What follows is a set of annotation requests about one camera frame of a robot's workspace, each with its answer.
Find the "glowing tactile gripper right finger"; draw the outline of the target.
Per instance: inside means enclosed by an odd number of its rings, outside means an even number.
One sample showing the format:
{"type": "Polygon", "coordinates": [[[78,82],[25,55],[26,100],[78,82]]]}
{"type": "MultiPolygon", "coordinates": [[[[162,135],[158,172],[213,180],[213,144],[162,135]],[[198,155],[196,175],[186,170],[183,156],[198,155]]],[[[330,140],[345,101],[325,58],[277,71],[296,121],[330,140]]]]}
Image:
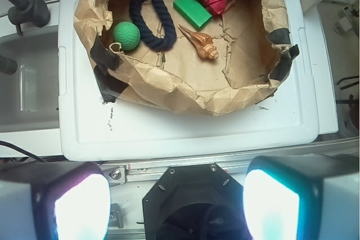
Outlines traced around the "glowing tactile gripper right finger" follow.
{"type": "Polygon", "coordinates": [[[242,197],[253,239],[359,239],[357,156],[257,156],[242,197]]]}

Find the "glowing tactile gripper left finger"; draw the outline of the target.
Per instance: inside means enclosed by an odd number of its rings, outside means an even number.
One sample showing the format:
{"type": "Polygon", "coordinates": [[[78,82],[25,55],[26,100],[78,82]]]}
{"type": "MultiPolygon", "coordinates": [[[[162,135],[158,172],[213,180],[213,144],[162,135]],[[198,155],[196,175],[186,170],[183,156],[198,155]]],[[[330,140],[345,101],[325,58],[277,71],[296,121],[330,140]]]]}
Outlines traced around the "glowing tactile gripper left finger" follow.
{"type": "Polygon", "coordinates": [[[94,162],[1,165],[1,239],[105,239],[110,205],[94,162]]]}

